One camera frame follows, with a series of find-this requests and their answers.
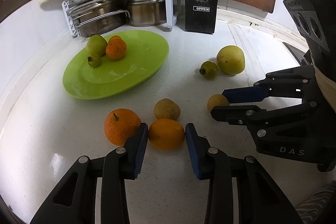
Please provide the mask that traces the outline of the brown small fruit front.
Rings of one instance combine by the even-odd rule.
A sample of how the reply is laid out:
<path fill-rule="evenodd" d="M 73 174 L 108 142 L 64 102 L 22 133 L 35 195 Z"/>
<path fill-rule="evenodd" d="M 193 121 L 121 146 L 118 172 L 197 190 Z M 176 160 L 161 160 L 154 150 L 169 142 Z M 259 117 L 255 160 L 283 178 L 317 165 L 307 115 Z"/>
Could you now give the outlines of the brown small fruit front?
<path fill-rule="evenodd" d="M 228 102 L 228 99 L 222 94 L 214 94 L 207 101 L 207 109 L 209 112 L 211 112 L 211 110 L 215 106 L 229 106 L 229 105 L 230 103 Z"/>

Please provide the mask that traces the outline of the brown small fruit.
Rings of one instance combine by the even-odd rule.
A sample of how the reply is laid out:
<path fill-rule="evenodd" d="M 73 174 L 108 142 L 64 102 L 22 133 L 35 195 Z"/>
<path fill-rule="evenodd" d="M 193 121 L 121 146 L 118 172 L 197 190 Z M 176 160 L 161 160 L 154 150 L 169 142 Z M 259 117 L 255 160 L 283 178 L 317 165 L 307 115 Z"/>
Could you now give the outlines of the brown small fruit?
<path fill-rule="evenodd" d="M 207 101 L 207 109 L 209 112 L 211 112 L 211 110 L 215 106 L 229 106 L 229 105 L 230 103 L 228 102 L 228 99 L 222 94 L 214 94 Z"/>
<path fill-rule="evenodd" d="M 168 98 L 159 100 L 154 106 L 154 116 L 157 119 L 166 118 L 176 121 L 180 115 L 180 107 L 174 101 Z"/>

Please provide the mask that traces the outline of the yellow pear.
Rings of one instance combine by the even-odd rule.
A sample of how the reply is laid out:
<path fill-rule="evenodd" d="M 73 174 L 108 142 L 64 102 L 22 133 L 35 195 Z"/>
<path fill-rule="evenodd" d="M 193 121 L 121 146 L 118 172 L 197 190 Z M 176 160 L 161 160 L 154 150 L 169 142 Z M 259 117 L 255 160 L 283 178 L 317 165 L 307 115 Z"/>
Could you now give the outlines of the yellow pear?
<path fill-rule="evenodd" d="M 237 46 L 225 46 L 217 54 L 219 69 L 227 75 L 238 75 L 245 69 L 243 51 Z"/>

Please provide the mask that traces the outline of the small green tomato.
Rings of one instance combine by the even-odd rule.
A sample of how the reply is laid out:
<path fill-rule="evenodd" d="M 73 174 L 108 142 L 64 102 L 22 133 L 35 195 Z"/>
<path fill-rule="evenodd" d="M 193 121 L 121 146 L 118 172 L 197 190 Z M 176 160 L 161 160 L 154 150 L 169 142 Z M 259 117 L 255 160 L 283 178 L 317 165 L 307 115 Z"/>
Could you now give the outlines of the small green tomato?
<path fill-rule="evenodd" d="M 217 66 L 216 63 L 212 62 L 212 61 L 205 61 L 200 69 L 199 69 L 199 73 L 208 80 L 214 79 L 215 77 L 217 77 L 218 73 L 219 73 L 219 67 Z"/>
<path fill-rule="evenodd" d="M 98 68 L 102 61 L 101 56 L 98 53 L 92 53 L 87 57 L 88 65 L 91 68 Z"/>

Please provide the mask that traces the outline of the brown small fruit back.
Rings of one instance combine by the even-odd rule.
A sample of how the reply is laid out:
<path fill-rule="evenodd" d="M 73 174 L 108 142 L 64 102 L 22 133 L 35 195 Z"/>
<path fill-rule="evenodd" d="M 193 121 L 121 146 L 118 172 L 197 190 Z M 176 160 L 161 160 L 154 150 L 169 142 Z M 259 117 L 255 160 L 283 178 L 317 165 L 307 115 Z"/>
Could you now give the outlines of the brown small fruit back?
<path fill-rule="evenodd" d="M 166 118 L 176 121 L 180 115 L 180 107 L 174 101 L 168 98 L 159 100 L 154 106 L 154 116 L 157 119 Z"/>

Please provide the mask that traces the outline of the small orange mandarin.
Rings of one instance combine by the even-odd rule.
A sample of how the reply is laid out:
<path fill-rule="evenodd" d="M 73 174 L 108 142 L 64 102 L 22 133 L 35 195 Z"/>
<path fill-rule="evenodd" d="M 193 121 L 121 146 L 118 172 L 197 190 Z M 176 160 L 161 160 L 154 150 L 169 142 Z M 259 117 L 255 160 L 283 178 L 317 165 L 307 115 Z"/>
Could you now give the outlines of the small orange mandarin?
<path fill-rule="evenodd" d="M 177 149 L 185 141 L 185 130 L 175 120 L 157 119 L 149 127 L 149 141 L 154 148 L 159 150 Z"/>

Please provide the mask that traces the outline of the orange with stem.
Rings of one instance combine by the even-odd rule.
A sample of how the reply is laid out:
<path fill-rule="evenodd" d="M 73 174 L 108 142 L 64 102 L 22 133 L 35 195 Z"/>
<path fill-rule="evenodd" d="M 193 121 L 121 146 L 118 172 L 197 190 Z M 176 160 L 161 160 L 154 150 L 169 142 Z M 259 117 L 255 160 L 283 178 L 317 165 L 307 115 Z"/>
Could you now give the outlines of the orange with stem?
<path fill-rule="evenodd" d="M 104 122 L 104 133 L 108 141 L 123 146 L 126 140 L 137 134 L 141 124 L 139 116 L 129 109 L 116 109 L 108 114 Z"/>

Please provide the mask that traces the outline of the large front orange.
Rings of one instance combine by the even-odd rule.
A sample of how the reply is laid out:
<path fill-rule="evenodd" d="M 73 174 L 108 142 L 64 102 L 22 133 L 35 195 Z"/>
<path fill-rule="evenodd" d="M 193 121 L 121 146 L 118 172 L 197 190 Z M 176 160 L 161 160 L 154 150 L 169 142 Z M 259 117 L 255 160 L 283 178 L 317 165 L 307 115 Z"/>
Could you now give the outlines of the large front orange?
<path fill-rule="evenodd" d="M 108 59 L 117 61 L 122 59 L 127 52 L 127 45 L 122 39 L 110 38 L 106 46 L 105 54 Z"/>

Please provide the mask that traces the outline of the green apple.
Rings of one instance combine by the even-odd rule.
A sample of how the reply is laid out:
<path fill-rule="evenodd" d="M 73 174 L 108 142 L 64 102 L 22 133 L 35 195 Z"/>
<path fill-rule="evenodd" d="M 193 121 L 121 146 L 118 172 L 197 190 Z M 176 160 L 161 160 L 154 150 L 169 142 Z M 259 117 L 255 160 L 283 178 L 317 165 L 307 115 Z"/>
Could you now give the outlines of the green apple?
<path fill-rule="evenodd" d="M 88 55 L 97 53 L 100 56 L 104 56 L 108 43 L 101 35 L 91 36 L 86 44 L 86 50 Z"/>

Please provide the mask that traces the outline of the striped cloth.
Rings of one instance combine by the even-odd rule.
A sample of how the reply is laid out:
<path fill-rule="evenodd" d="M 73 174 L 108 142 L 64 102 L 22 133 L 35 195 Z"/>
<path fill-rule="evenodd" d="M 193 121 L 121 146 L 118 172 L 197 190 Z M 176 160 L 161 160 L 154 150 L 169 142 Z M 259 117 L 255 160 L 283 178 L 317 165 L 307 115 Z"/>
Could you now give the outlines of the striped cloth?
<path fill-rule="evenodd" d="M 336 223 L 335 180 L 295 208 L 303 223 Z"/>

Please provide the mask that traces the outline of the green plate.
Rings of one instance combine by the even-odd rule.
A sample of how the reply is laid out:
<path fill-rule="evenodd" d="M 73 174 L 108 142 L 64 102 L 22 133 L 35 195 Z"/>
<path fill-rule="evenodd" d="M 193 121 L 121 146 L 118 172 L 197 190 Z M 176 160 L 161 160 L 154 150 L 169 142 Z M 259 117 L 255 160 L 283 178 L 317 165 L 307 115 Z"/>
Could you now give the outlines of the green plate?
<path fill-rule="evenodd" d="M 127 45 L 125 57 L 112 61 L 103 56 L 98 68 L 91 68 L 82 49 L 68 63 L 63 74 L 66 92 L 81 100 L 96 100 L 124 92 L 154 75 L 169 55 L 169 44 L 161 35 L 144 30 L 118 32 Z"/>

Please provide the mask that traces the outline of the steel pot under rack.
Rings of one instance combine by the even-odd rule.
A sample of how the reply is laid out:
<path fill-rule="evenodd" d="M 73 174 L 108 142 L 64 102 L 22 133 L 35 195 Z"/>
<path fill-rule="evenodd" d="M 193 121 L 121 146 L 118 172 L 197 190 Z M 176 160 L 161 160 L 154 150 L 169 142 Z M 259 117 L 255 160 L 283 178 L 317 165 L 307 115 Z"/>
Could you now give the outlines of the steel pot under rack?
<path fill-rule="evenodd" d="M 132 26 L 149 27 L 166 23 L 165 0 L 130 0 L 127 8 Z"/>

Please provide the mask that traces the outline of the steel pan under rack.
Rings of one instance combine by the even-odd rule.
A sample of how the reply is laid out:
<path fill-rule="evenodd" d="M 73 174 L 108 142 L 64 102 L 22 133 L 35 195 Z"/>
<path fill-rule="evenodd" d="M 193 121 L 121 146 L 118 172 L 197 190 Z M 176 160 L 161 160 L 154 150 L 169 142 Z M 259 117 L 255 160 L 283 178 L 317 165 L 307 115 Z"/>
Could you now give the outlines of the steel pan under rack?
<path fill-rule="evenodd" d="M 75 30 L 84 38 L 102 35 L 126 24 L 130 12 L 124 0 L 104 0 L 68 12 Z"/>

